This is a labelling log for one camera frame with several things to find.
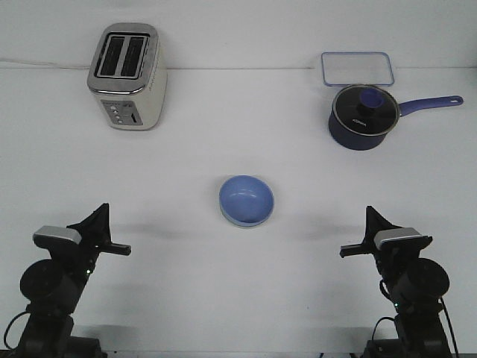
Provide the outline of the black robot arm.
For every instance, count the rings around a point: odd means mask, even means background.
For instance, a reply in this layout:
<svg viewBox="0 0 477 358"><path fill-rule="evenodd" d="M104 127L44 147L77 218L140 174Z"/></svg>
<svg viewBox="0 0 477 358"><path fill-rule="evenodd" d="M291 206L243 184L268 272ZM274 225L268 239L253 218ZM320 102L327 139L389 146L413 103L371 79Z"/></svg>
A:
<svg viewBox="0 0 477 358"><path fill-rule="evenodd" d="M454 331L445 330L440 320L449 313L443 301L449 276L441 265L420 255L431 243L431 236L391 224L369 206L363 241L341 247L341 257L373 256L379 289L396 310L391 321L397 337L372 337L364 357L458 357Z"/></svg>
<svg viewBox="0 0 477 358"><path fill-rule="evenodd" d="M98 339L72 335L72 314L99 255L131 253L129 245L111 240L109 204L76 224L45 225L32 239L50 257L29 266L20 279L20 291L29 301L23 312L28 320L17 346L7 346L2 356L106 357Z"/></svg>

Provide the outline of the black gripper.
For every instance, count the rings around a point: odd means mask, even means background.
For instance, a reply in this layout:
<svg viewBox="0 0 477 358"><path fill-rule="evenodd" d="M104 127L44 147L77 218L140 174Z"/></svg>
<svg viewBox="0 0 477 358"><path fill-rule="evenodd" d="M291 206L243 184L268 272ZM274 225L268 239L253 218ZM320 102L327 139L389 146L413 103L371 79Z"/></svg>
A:
<svg viewBox="0 0 477 358"><path fill-rule="evenodd" d="M391 224L372 206L366 207L366 225L362 243L343 245L340 248L341 258L372 254L376 268L384 283L392 283L406 270L411 261L416 260L420 252L433 241L431 236L418 236L407 239L392 239L378 248L373 241L381 230L399 228Z"/></svg>
<svg viewBox="0 0 477 358"><path fill-rule="evenodd" d="M83 221L67 226L81 236L79 244L56 241L48 249L51 258L58 261L66 273L75 278L88 278L94 272L101 253L129 256L131 246L111 241L110 205L103 203Z"/></svg>

